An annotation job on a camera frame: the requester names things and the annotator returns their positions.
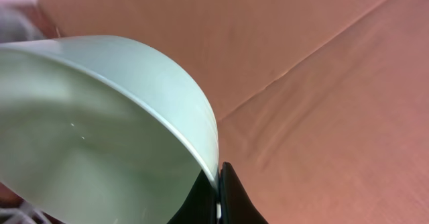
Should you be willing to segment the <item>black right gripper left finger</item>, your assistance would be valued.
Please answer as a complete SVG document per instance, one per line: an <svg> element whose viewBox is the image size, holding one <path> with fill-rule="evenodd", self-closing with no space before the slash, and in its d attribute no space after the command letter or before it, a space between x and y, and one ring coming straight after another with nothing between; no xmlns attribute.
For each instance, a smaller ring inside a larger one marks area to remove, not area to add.
<svg viewBox="0 0 429 224"><path fill-rule="evenodd" d="M186 200L168 224L216 224L217 194L201 170Z"/></svg>

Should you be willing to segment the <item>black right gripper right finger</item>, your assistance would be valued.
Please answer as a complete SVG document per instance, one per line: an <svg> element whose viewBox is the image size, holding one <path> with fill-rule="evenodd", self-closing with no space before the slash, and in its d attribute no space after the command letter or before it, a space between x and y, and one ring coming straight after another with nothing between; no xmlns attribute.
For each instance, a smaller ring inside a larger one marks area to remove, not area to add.
<svg viewBox="0 0 429 224"><path fill-rule="evenodd" d="M220 178L223 224L268 224L247 195L233 166L224 162Z"/></svg>

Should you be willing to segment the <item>mint green bowl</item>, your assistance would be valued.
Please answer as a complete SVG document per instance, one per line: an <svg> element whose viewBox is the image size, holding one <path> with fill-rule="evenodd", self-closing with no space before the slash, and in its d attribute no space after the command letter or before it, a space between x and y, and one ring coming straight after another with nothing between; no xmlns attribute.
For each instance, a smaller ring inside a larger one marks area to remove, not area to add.
<svg viewBox="0 0 429 224"><path fill-rule="evenodd" d="M218 131L194 79L118 36L1 45L1 181L65 223L167 223L198 178L217 188Z"/></svg>

